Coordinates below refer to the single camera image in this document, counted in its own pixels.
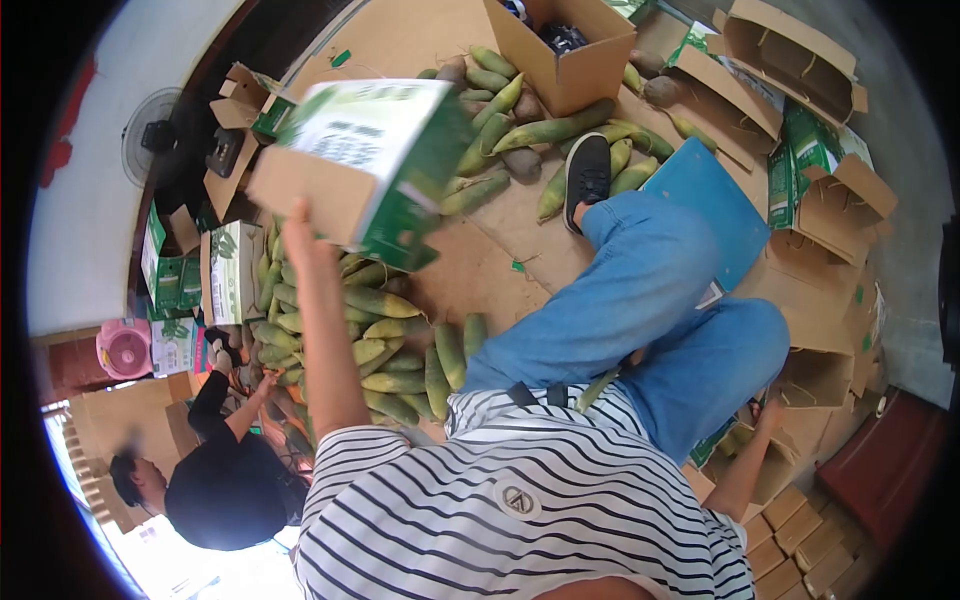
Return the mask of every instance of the green tag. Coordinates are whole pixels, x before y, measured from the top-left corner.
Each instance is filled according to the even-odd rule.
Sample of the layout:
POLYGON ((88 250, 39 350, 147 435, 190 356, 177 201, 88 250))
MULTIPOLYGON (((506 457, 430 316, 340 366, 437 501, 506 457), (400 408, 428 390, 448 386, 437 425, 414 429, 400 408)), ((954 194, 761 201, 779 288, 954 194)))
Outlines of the green tag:
POLYGON ((330 62, 330 66, 332 66, 333 68, 336 68, 341 64, 343 64, 344 62, 347 62, 347 59, 349 58, 350 58, 350 50, 344 50, 343 52, 340 53, 340 56, 338 56, 336 59, 330 62))

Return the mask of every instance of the shirt logo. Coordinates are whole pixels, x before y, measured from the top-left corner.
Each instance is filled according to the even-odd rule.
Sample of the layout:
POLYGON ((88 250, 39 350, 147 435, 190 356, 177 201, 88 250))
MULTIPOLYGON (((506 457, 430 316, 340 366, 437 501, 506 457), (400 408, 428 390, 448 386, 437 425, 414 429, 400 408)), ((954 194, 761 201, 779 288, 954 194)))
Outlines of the shirt logo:
POLYGON ((540 500, 530 485, 519 479, 501 479, 493 485, 493 500, 504 515, 529 521, 540 516, 540 500))
POLYGON ((521 515, 529 515, 534 510, 534 499, 530 494, 514 486, 503 491, 503 501, 521 515))

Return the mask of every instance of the concrete floor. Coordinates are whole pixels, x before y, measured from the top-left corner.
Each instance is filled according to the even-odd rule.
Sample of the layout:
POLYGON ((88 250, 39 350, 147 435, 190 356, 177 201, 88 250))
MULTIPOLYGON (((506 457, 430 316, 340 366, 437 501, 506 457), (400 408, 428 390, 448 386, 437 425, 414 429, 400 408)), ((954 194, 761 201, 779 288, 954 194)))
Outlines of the concrete floor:
MULTIPOLYGON (((927 101, 882 20, 864 0, 764 0, 836 40, 857 57, 856 75, 870 94, 869 112, 851 128, 867 142, 876 171, 900 199, 894 233, 872 250, 887 301, 882 344, 890 383, 947 408, 953 373, 943 362, 937 313, 941 225, 953 213, 942 138, 927 101)), ((709 23, 732 0, 669 0, 709 23)))

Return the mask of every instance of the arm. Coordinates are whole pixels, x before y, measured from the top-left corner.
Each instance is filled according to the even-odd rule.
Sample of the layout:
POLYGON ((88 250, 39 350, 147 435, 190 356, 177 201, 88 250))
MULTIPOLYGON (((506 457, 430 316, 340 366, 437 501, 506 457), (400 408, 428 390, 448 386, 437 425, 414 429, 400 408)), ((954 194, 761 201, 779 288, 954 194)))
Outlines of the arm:
POLYGON ((307 410, 317 440, 326 434, 369 425, 360 374, 344 320, 340 266, 335 249, 314 239, 309 207, 300 199, 283 227, 283 244, 297 271, 297 301, 303 323, 307 410))
POLYGON ((753 438, 740 449, 717 487, 704 500, 705 509, 727 515, 737 522, 743 518, 754 494, 770 436, 780 427, 782 420, 783 405, 778 399, 768 400, 756 423, 753 438))
POLYGON ((240 440, 243 440, 243 437, 250 431, 250 426, 253 425, 253 420, 256 419, 257 412, 267 400, 267 397, 270 395, 270 390, 273 389, 276 383, 276 377, 276 373, 267 372, 264 374, 263 381, 260 382, 253 396, 250 396, 243 406, 233 411, 233 414, 227 417, 227 427, 233 432, 238 443, 240 440))

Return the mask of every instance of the pink fan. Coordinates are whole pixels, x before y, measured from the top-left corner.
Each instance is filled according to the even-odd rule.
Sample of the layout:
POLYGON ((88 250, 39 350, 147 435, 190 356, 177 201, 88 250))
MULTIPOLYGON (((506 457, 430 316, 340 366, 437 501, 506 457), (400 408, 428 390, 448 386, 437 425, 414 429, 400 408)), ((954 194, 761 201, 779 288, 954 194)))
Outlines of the pink fan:
POLYGON ((146 319, 107 321, 97 334, 100 366, 117 380, 142 377, 154 369, 150 340, 150 322, 146 319))

